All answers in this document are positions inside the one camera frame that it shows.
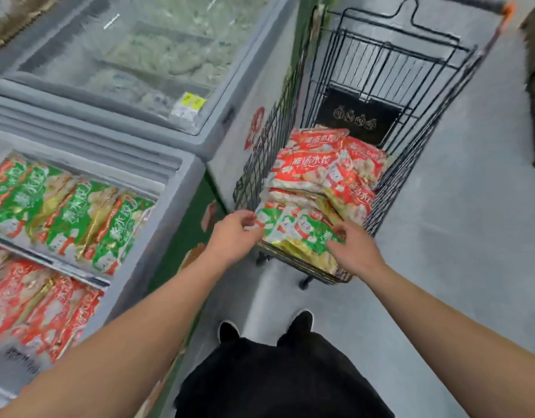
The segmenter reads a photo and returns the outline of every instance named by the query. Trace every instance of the shopping cart handle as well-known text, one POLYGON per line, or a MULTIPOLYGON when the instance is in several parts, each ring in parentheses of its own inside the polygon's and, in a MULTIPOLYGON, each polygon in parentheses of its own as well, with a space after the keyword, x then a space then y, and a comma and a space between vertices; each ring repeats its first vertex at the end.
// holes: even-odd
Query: shopping cart handle
POLYGON ((514 3, 504 0, 448 0, 454 1, 466 6, 476 7, 477 9, 501 15, 510 15, 514 12, 514 3))

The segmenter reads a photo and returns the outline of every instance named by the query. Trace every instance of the gray floor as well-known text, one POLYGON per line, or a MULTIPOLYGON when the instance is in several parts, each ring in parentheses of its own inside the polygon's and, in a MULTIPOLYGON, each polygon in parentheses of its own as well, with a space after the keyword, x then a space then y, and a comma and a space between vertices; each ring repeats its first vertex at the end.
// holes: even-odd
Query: gray floor
MULTIPOLYGON (((365 2, 389 11, 397 0, 365 2)), ((525 8, 532 4, 524 0, 525 8)), ((492 18, 455 17, 457 10, 430 4, 421 14, 469 42, 486 41, 492 18)), ((524 75, 523 39, 511 30, 445 114, 376 240, 397 271, 535 352, 535 169, 524 75)), ((349 356, 397 416, 466 416, 360 281, 313 282, 301 291, 299 272, 277 260, 258 269, 253 261, 215 288, 172 396, 215 347, 222 319, 235 321, 245 337, 275 344, 306 307, 315 330, 349 356)), ((162 416, 172 415, 167 408, 162 416)))

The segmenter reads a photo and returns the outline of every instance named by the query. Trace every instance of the shopping cart basket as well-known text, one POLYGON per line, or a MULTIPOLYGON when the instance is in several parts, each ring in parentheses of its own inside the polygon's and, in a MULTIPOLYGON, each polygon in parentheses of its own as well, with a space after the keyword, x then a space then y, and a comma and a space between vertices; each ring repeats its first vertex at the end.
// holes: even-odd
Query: shopping cart basket
MULTIPOLYGON (((317 9, 281 99, 237 183, 236 208, 257 208, 263 180, 293 127, 330 123, 328 127, 360 132, 365 136, 361 139, 393 159, 375 189, 377 196, 364 222, 374 236, 442 114, 473 77, 514 12, 512 3, 497 0, 444 2, 451 1, 503 17, 483 48, 467 47, 457 36, 417 23, 417 10, 424 0, 403 0, 390 14, 358 8, 317 9), (409 4, 409 23, 404 27, 394 24, 409 4), (308 80, 303 79, 306 69, 308 80)), ((351 279, 343 270, 334 276, 269 243, 259 245, 264 253, 257 263, 275 257, 305 272, 302 288, 313 279, 326 284, 351 279)))

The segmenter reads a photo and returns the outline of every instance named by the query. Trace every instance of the forearm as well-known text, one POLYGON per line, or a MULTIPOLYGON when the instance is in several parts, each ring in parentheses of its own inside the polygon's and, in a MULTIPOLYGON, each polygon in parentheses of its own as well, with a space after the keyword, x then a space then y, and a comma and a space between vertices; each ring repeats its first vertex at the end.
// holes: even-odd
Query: forearm
POLYGON ((168 369, 225 268, 202 254, 41 373, 0 417, 133 416, 168 369))
POLYGON ((535 416, 534 354, 388 267, 365 280, 471 417, 535 416))

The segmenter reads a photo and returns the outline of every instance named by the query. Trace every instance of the shoe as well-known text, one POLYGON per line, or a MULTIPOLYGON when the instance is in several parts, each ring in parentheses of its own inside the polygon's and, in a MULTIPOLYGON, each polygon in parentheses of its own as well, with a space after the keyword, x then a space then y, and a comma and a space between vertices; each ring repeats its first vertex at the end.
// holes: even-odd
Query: shoe
POLYGON ((217 340, 219 343, 232 342, 240 339, 240 332, 236 324, 229 320, 224 320, 217 327, 217 340))
POLYGON ((314 327, 314 315, 309 309, 301 309, 293 317, 287 332, 310 332, 314 327))

